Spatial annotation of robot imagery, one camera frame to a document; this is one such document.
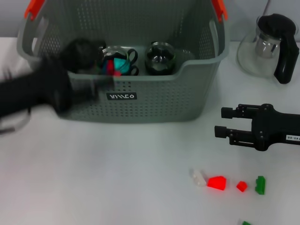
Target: black teapot handle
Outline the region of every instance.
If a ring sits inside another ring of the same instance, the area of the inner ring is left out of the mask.
[[[280,42],[280,53],[274,76],[282,84],[291,81],[295,65],[299,55],[295,37],[291,33],[284,33]]]

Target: white table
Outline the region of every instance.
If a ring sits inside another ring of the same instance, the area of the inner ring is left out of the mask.
[[[0,39],[1,62],[12,42]],[[221,107],[239,103],[300,113],[300,63],[292,82],[280,85],[242,73],[237,47],[231,43],[195,121],[97,124],[60,120],[50,108],[34,110],[24,129],[0,138],[0,223],[298,224],[300,147],[275,144],[258,152],[231,146],[215,138],[214,126],[250,130],[251,120],[221,118]],[[197,188],[191,168],[225,176],[227,189]],[[254,190],[259,175],[267,180],[264,196]],[[235,187],[240,180],[249,183],[245,193]]]

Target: green toy piece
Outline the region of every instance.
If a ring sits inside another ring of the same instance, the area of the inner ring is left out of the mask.
[[[266,179],[263,176],[258,176],[258,178],[256,179],[255,191],[259,195],[264,195],[265,189],[266,189]]]

